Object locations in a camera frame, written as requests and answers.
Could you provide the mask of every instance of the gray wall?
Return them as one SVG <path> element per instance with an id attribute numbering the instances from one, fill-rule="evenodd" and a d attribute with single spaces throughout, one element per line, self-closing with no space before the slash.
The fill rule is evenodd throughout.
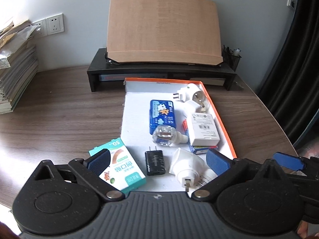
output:
<path id="1" fill-rule="evenodd" d="M 15 22 L 64 13 L 65 32 L 36 40 L 40 70 L 88 65 L 106 46 L 110 0 L 0 0 L 2 17 Z M 217 4 L 222 44 L 242 49 L 237 73 L 258 89 L 287 34 L 293 11 L 287 0 L 213 0 Z"/>

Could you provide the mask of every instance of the stack of paper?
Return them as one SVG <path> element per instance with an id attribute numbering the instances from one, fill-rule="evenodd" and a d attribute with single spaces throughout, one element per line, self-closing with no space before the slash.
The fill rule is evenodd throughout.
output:
<path id="1" fill-rule="evenodd" d="M 29 44 L 35 28 L 25 21 L 17 26 L 8 23 L 0 31 L 0 114 L 14 110 L 36 74 L 35 46 Z"/>

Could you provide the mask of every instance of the blue gripper pad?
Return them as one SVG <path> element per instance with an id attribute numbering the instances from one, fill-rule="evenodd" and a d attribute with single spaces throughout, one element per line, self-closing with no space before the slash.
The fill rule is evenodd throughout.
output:
<path id="1" fill-rule="evenodd" d="M 110 165 L 111 154 L 107 149 L 102 149 L 95 155 L 89 157 L 83 162 L 84 167 L 95 173 L 97 176 Z"/>
<path id="2" fill-rule="evenodd" d="M 272 158 L 274 158 L 280 166 L 294 171 L 301 171 L 305 167 L 305 164 L 299 157 L 286 155 L 281 152 L 274 153 Z"/>
<path id="3" fill-rule="evenodd" d="M 232 160 L 210 148 L 206 153 L 206 163 L 219 176 L 230 168 Z"/>

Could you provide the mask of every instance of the wooden desk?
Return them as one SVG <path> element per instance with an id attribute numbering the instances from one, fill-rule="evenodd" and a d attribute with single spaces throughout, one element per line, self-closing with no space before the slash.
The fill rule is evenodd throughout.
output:
<path id="1" fill-rule="evenodd" d="M 125 90 L 109 82 L 92 93 L 87 67 L 36 74 L 12 113 L 0 115 L 0 203 L 11 207 L 43 159 L 66 164 L 120 136 Z M 263 162 L 276 151 L 295 155 L 286 135 L 241 81 L 231 91 L 207 86 L 240 158 Z"/>

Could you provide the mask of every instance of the teal and white box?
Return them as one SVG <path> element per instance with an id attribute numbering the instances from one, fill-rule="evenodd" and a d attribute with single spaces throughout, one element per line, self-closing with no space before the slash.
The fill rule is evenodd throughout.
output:
<path id="1" fill-rule="evenodd" d="M 128 193 L 146 183 L 146 178 L 120 138 L 90 150 L 90 156 L 102 149 L 111 153 L 111 163 L 99 176 L 113 187 Z"/>

